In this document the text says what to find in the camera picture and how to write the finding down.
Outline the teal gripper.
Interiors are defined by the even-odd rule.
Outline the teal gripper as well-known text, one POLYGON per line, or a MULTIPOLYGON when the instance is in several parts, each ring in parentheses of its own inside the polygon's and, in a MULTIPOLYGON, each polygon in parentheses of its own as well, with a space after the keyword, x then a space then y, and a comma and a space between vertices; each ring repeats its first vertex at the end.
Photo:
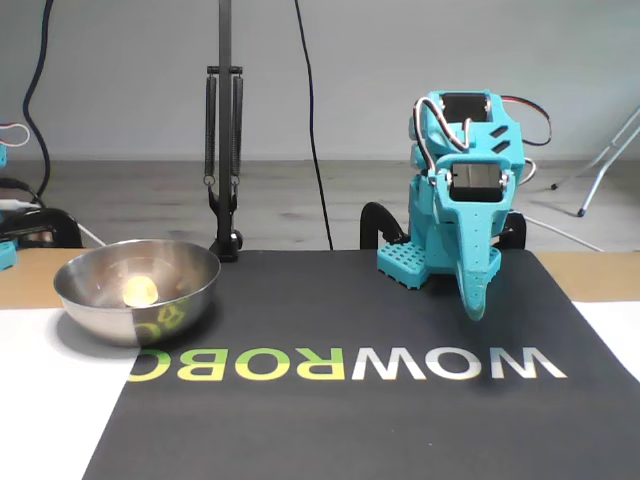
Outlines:
POLYGON ((454 223, 455 273, 464 309, 483 318, 486 294, 501 266, 491 240, 503 229, 522 179, 523 156, 446 154, 436 161, 434 202, 439 219, 454 223))

